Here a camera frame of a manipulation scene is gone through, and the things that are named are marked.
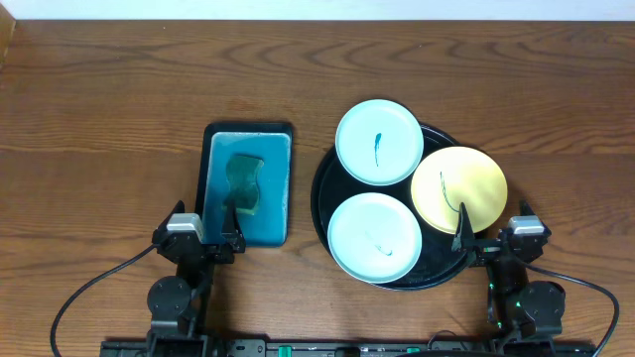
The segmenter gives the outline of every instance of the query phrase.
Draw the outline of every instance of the blue tray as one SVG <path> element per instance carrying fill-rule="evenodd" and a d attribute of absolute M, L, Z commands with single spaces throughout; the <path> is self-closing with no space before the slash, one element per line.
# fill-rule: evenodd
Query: blue tray
<path fill-rule="evenodd" d="M 214 123 L 203 135 L 196 212 L 203 224 L 203 244 L 224 243 L 220 236 L 229 194 L 225 172 L 233 155 L 262 159 L 257 177 L 259 208 L 255 214 L 238 213 L 247 246 L 280 247 L 287 240 L 291 181 L 291 125 L 283 123 Z"/>

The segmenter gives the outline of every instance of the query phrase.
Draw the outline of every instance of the wooden table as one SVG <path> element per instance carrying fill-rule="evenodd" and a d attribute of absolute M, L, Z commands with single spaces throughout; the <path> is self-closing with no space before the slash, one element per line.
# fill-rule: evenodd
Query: wooden table
<path fill-rule="evenodd" d="M 295 129 L 289 238 L 217 271 L 209 324 L 274 339 L 427 340 L 487 330 L 485 272 L 417 293 L 348 277 L 314 231 L 310 190 L 337 122 L 388 98 L 487 151 L 554 235 L 537 265 L 590 280 L 622 315 L 603 356 L 635 354 L 635 28 L 602 23 L 19 22 L 0 73 L 0 355 L 50 356 L 49 329 L 89 279 L 193 209 L 214 121 Z M 152 254 L 83 294 L 64 356 L 144 337 Z M 530 278 L 545 279 L 531 274 Z M 598 343 L 600 293 L 567 290 L 562 339 Z"/>

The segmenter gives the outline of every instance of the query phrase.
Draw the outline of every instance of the white plate with blue rim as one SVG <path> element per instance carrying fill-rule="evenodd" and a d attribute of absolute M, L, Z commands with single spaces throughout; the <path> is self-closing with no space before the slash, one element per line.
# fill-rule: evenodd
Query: white plate with blue rim
<path fill-rule="evenodd" d="M 404 277 L 422 250 L 421 228 L 413 212 L 396 198 L 375 192 L 342 203 L 330 218 L 327 239 L 339 267 L 371 284 Z"/>
<path fill-rule="evenodd" d="M 389 185 L 417 168 L 424 153 L 424 135 L 417 118 L 404 106 L 373 99 L 355 105 L 342 117 L 335 149 L 354 178 Z"/>

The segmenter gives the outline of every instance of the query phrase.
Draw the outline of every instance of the sponge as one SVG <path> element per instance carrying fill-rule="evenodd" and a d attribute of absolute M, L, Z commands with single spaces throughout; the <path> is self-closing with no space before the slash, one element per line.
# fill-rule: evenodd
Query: sponge
<path fill-rule="evenodd" d="M 223 203 L 223 209 L 233 200 L 237 213 L 256 213 L 260 201 L 256 178 L 264 164 L 258 158 L 243 155 L 234 155 L 229 159 L 225 169 L 229 181 L 229 194 Z"/>

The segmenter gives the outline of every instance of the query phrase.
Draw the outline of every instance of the black cable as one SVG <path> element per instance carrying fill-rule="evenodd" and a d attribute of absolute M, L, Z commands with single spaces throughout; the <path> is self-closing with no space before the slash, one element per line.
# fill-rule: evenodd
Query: black cable
<path fill-rule="evenodd" d="M 146 250 L 144 250 L 143 252 L 137 254 L 134 258 L 130 259 L 127 262 L 124 262 L 118 266 L 116 266 L 115 268 L 107 271 L 106 273 L 103 273 L 102 275 L 98 276 L 97 278 L 91 280 L 90 282 L 84 284 L 83 287 L 79 288 L 79 290 L 77 290 L 75 292 L 75 294 L 71 295 L 68 300 L 63 304 L 62 308 L 60 308 L 60 312 L 58 312 L 58 315 L 56 316 L 56 319 L 53 321 L 53 325 L 51 326 L 51 349 L 53 350 L 53 354 L 56 357 L 62 357 L 62 355 L 60 354 L 60 350 L 58 349 L 58 344 L 56 343 L 56 332 L 58 331 L 58 325 L 60 324 L 60 320 L 62 319 L 62 315 L 64 315 L 64 313 L 66 312 L 66 309 L 72 304 L 73 301 L 75 301 L 75 299 L 77 297 L 79 297 L 79 295 L 81 295 L 81 293 L 85 292 L 86 289 L 92 287 L 95 283 L 100 282 L 101 280 L 103 280 L 104 278 L 107 278 L 117 272 L 119 272 L 120 270 L 126 268 L 127 266 L 135 263 L 136 261 L 138 261 L 139 259 L 143 258 L 146 254 L 152 252 L 155 248 L 157 248 L 159 245 L 151 245 L 150 247 L 146 248 Z"/>
<path fill-rule="evenodd" d="M 617 326 L 617 319 L 619 318 L 619 302 L 617 301 L 617 298 L 615 297 L 615 295 L 612 294 L 607 289 L 605 289 L 605 288 L 603 288 L 601 286 L 597 286 L 594 283 L 589 283 L 589 282 L 586 282 L 586 281 L 584 281 L 582 279 L 572 278 L 572 277 L 566 276 L 564 274 L 548 271 L 548 270 L 543 269 L 543 268 L 534 267 L 531 264 L 527 264 L 527 263 L 523 262 L 516 255 L 512 254 L 512 256 L 514 257 L 514 260 L 516 260 L 516 262 L 518 262 L 520 265 L 524 266 L 525 268 L 527 268 L 527 269 L 529 269 L 531 271 L 534 271 L 534 272 L 540 273 L 540 274 L 544 274 L 544 275 L 549 276 L 549 277 L 559 278 L 559 279 L 562 279 L 562 280 L 566 280 L 568 282 L 580 284 L 583 287 L 587 287 L 587 288 L 591 288 L 591 289 L 594 289 L 596 291 L 599 291 L 599 292 L 603 293 L 604 295 L 608 296 L 611 299 L 611 301 L 613 302 L 613 319 L 611 320 L 611 324 L 608 326 L 608 330 L 606 331 L 606 334 L 604 334 L 604 337 L 602 338 L 600 343 L 597 345 L 597 348 L 595 349 L 595 352 L 593 352 L 593 354 L 591 355 L 591 357 L 597 357 L 597 355 L 599 355 L 599 352 L 602 350 L 602 348 L 604 348 L 604 346 L 606 346 L 606 344 L 608 343 L 608 339 L 611 338 L 611 335 L 613 334 L 613 331 L 615 330 L 615 326 Z"/>
<path fill-rule="evenodd" d="M 451 333 L 451 334 L 453 334 L 454 336 L 458 337 L 458 335 L 457 335 L 456 333 L 454 333 L 453 331 L 450 331 L 450 330 L 441 330 L 441 331 L 438 331 L 437 333 L 435 333 L 435 334 L 433 335 L 433 337 L 430 339 L 430 341 L 428 341 L 428 350 L 429 350 L 429 351 L 433 349 L 433 342 L 435 342 L 435 340 L 437 339 L 437 336 L 439 336 L 439 335 L 440 335 L 440 334 L 442 334 L 442 333 Z M 458 343 L 460 343 L 460 346 L 461 346 L 461 347 L 463 347 L 463 350 L 464 350 L 464 351 L 467 351 L 467 347 L 465 347 L 465 345 L 463 344 L 463 342 L 462 342 L 462 341 L 458 341 Z"/>

